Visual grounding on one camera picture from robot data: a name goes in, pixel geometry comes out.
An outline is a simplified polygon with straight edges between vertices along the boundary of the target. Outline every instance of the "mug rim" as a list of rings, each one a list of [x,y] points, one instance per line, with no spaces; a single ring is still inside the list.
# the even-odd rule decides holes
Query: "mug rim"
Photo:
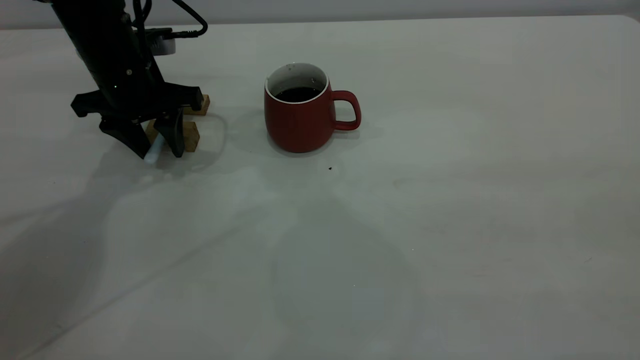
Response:
[[[275,74],[276,71],[278,71],[278,70],[280,70],[282,68],[285,68],[285,67],[288,67],[288,66],[294,65],[294,64],[296,64],[296,65],[310,65],[310,66],[315,67],[316,69],[320,70],[323,73],[324,78],[326,79],[326,83],[324,84],[324,89],[320,92],[320,94],[317,94],[315,97],[313,97],[313,98],[311,98],[309,100],[305,100],[305,101],[301,101],[301,102],[289,102],[289,101],[282,101],[282,100],[278,99],[277,97],[275,97],[269,91],[269,86],[268,86],[269,85],[269,79],[273,76],[273,74]],[[314,65],[312,63],[296,63],[296,62],[292,62],[292,63],[288,63],[286,65],[282,65],[281,67],[279,67],[279,68],[275,69],[274,71],[272,71],[271,74],[269,76],[267,76],[267,79],[264,81],[264,91],[266,91],[267,94],[269,94],[269,96],[273,100],[275,100],[277,102],[281,102],[282,104],[291,104],[291,105],[300,105],[300,104],[306,104],[308,102],[312,102],[313,100],[316,100],[318,97],[322,96],[326,92],[326,89],[328,89],[328,88],[329,88],[329,75],[327,75],[326,72],[324,72],[323,69],[320,69],[317,65]]]

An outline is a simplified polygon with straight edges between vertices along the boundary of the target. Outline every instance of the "white tube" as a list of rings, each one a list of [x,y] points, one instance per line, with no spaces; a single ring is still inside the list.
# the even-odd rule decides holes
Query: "white tube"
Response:
[[[160,133],[158,133],[156,140],[151,144],[149,151],[147,151],[147,155],[145,155],[145,163],[153,165],[158,161],[162,145],[164,145],[164,138]]]

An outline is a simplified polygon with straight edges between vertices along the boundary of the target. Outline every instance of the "power cord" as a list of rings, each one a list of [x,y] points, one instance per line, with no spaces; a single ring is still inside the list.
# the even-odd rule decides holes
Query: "power cord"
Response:
[[[207,32],[209,25],[198,13],[196,13],[194,9],[192,9],[182,0],[173,0],[173,2],[181,7],[184,11],[188,12],[191,16],[193,16],[193,18],[202,25],[202,29],[197,31],[178,31],[177,33],[170,33],[169,35],[166,35],[165,38],[196,38]]]
[[[151,12],[151,0],[146,0],[145,1],[145,6],[142,8],[142,23],[144,23],[147,20],[147,17],[149,16],[149,13]],[[134,27],[138,27],[138,16],[136,15],[136,20],[133,21],[132,24]]]
[[[197,31],[178,31],[176,33],[170,33],[164,36],[165,39],[171,38],[196,38],[200,35],[203,35],[209,29],[209,25],[207,22],[200,16],[200,14],[196,13],[194,9],[192,9],[189,5],[187,5],[182,0],[172,0],[179,7],[181,7],[184,11],[188,12],[194,19],[196,19],[200,25],[202,25],[202,29]],[[151,12],[152,0],[145,1],[145,7],[141,8],[140,0],[133,1],[133,12],[136,16],[136,20],[133,21],[132,25],[138,29],[138,41],[140,44],[146,44],[146,41],[140,37],[140,33],[145,32],[145,20],[149,16]]]

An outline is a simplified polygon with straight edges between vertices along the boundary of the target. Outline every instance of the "robotic arm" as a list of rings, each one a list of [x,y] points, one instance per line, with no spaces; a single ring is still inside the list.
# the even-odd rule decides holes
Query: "robotic arm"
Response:
[[[174,53],[176,38],[198,37],[207,31],[207,23],[182,0],[173,2],[198,20],[201,30],[176,33],[171,28],[145,30],[151,0],[147,0],[144,8],[140,0],[134,0],[135,21],[124,11],[124,0],[38,1],[51,3],[98,85],[94,92],[76,95],[71,103],[76,115],[100,113],[100,130],[120,140],[141,158],[151,146],[141,124],[155,119],[154,127],[173,155],[181,157],[183,108],[199,110],[202,92],[197,86],[165,82],[154,55]]]

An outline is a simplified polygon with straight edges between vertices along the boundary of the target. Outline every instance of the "red mug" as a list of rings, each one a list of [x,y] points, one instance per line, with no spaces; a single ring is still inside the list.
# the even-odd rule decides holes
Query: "red mug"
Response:
[[[277,98],[287,90],[299,88],[307,88],[317,95],[308,100],[298,99],[304,100],[300,102]],[[333,102],[337,100],[351,103],[355,121],[335,120]],[[307,63],[290,63],[269,75],[264,83],[264,117],[273,141],[290,152],[316,150],[329,141],[333,130],[355,130],[362,120],[356,96],[348,91],[331,90],[324,71]]]

